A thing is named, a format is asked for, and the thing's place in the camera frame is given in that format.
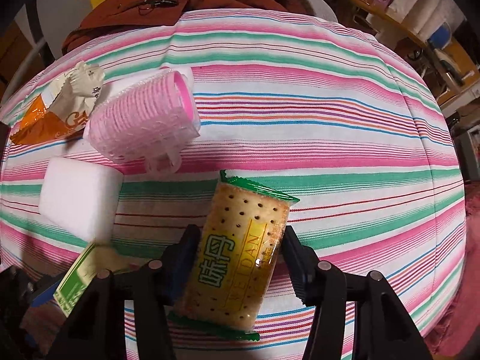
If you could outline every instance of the pink hair roller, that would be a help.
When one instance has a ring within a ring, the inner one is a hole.
[[[145,157],[148,172],[165,174],[180,168],[180,151],[199,130],[186,77],[165,69],[101,104],[83,136],[117,164]]]

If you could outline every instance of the biscuit package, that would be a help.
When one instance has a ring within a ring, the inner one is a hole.
[[[259,339],[248,332],[272,277],[290,205],[298,201],[222,171],[196,262],[170,318],[225,338]]]

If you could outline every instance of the striped tablecloth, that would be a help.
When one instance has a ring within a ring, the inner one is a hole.
[[[191,66],[201,136],[182,151],[180,171],[162,180],[152,180],[141,161],[112,164],[80,137],[9,142],[1,173],[2,269],[15,264],[34,278],[54,274],[86,245],[38,214],[52,156],[125,174],[112,242],[135,262],[158,257],[187,224],[202,225],[218,171],[230,169],[299,197],[289,224],[302,243],[344,271],[380,270],[423,334],[442,315],[464,259],[462,177],[430,91],[373,37],[289,13],[189,12],[173,27],[109,35],[68,54],[11,98],[1,120],[18,129],[34,96],[81,60],[105,69],[104,91],[136,72]],[[74,193],[75,185],[65,186],[66,199]],[[40,319],[53,336],[61,319],[50,306]],[[180,359],[193,352],[212,360],[299,359],[313,315],[295,297],[280,259],[256,323],[260,342],[228,342],[176,325],[170,331]],[[125,321],[135,359],[132,305]],[[349,304],[344,359],[353,322]]]

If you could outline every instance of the pink fluffy fabric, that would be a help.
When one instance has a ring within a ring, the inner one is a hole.
[[[455,356],[480,324],[480,190],[466,198],[466,258],[462,281],[447,311],[426,336],[430,351]]]

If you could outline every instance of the clutter on desk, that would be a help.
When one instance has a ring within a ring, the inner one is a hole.
[[[145,157],[151,174],[176,172],[180,151],[200,135],[188,70],[161,69],[107,99],[92,113],[83,137],[117,164]]]
[[[11,141],[16,145],[35,145],[63,139],[83,129],[104,78],[101,67],[85,62],[54,78],[32,102]]]
[[[93,278],[104,269],[118,274],[128,272],[130,265],[112,247],[91,242],[75,260],[53,294],[67,317]]]
[[[38,211],[75,237],[108,244],[122,183],[123,174],[112,167],[53,157]]]
[[[196,262],[171,319],[193,328],[204,322],[205,331],[229,339],[257,340],[258,333],[248,332],[272,277],[290,205],[298,201],[222,171]]]

